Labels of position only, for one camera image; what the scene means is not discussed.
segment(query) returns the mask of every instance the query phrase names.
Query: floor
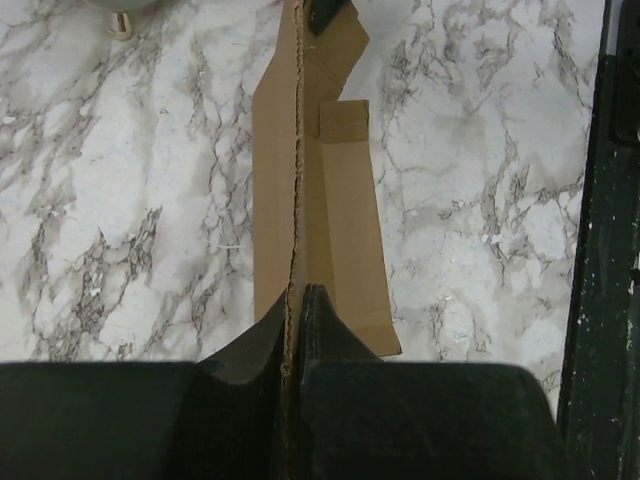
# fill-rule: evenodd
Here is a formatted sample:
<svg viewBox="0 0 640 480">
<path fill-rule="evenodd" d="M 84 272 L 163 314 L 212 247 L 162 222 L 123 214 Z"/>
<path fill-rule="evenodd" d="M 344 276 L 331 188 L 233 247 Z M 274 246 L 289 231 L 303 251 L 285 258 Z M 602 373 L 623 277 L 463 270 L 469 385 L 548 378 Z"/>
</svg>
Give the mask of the floor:
<svg viewBox="0 0 640 480">
<path fill-rule="evenodd" d="M 354 3 L 400 359 L 520 364 L 555 406 L 604 0 Z M 195 360 L 251 325 L 280 9 L 164 1 L 117 42 L 0 0 L 0 360 Z"/>
</svg>

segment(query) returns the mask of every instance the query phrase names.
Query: cardboard flap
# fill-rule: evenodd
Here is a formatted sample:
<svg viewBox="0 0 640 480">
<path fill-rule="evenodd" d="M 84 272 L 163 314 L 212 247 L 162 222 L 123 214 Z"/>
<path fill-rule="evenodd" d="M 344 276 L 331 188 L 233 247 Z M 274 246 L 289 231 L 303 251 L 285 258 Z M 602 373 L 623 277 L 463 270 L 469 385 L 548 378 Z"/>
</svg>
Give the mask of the cardboard flap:
<svg viewBox="0 0 640 480">
<path fill-rule="evenodd" d="M 305 11 L 305 25 L 309 14 L 310 5 Z M 319 37 L 305 28 L 304 131 L 312 137 L 319 135 L 320 103 L 340 97 L 351 70 L 368 43 L 369 36 L 350 2 L 340 9 Z"/>
<path fill-rule="evenodd" d="M 254 313 L 262 318 L 287 287 L 294 244 L 297 92 L 293 2 L 282 12 L 278 44 L 253 95 Z"/>
<path fill-rule="evenodd" d="M 323 102 L 320 125 L 338 316 L 377 355 L 399 354 L 369 153 L 369 104 Z"/>
</svg>

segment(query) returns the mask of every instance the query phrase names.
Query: black object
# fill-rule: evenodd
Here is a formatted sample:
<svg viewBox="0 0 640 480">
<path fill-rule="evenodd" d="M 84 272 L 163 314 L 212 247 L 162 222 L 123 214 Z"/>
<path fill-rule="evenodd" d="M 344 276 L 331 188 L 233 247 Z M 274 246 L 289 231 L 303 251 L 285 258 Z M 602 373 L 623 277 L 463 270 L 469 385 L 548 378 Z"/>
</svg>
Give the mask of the black object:
<svg viewBox="0 0 640 480">
<path fill-rule="evenodd" d="M 0 366 L 0 478 L 282 478 L 284 300 L 199 364 Z M 547 400 L 505 365 L 381 362 L 310 286 L 300 479 L 566 479 Z"/>
<path fill-rule="evenodd" d="M 638 479 L 640 2 L 608 2 L 558 423 L 580 479 Z"/>
<path fill-rule="evenodd" d="M 311 0 L 311 14 L 309 15 L 309 29 L 315 35 L 322 34 L 340 9 L 349 0 Z"/>
</svg>

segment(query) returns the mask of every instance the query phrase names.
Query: brown cardboard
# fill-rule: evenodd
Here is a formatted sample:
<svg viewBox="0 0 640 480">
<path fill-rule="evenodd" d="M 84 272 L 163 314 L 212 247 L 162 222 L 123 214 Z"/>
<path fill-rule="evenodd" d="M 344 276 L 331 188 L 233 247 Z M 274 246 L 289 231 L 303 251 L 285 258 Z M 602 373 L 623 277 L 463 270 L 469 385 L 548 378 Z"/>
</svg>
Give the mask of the brown cardboard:
<svg viewBox="0 0 640 480">
<path fill-rule="evenodd" d="M 255 316 L 287 289 L 285 360 L 302 293 L 327 287 L 340 318 L 380 356 L 392 326 L 369 155 L 366 101 L 338 98 L 368 36 L 348 3 L 315 37 L 302 0 L 285 0 L 276 51 L 253 97 Z"/>
</svg>

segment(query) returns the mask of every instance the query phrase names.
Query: marble floor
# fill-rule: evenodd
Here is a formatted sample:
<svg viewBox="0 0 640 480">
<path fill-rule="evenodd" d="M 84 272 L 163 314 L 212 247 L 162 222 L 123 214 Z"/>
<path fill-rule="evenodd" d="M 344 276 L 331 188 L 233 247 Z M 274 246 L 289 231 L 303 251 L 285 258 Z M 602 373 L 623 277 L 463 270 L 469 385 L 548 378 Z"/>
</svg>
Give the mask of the marble floor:
<svg viewBox="0 0 640 480">
<path fill-rule="evenodd" d="M 555 404 L 604 0 L 355 3 L 400 358 L 517 363 Z M 251 325 L 280 9 L 163 1 L 123 43 L 0 0 L 0 360 L 195 360 Z"/>
</svg>

